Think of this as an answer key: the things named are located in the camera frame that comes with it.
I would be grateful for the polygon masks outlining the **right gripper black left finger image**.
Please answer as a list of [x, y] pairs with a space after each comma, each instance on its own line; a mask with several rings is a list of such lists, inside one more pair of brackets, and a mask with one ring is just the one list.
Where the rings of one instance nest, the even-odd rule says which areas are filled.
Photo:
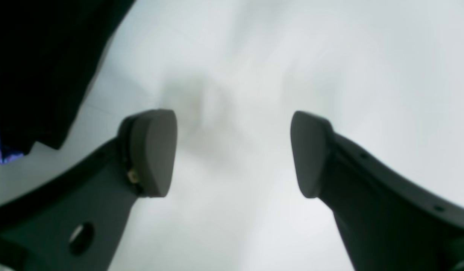
[[62, 175], [0, 206], [0, 266], [106, 271], [132, 206], [163, 198], [177, 147], [173, 110], [125, 118], [117, 136]]

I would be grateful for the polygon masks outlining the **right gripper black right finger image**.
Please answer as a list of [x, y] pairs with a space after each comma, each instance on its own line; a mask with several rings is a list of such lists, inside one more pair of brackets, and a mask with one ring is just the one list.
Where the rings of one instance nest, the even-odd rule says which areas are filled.
[[298, 110], [290, 127], [299, 189], [333, 212], [356, 271], [464, 271], [464, 208], [394, 172]]

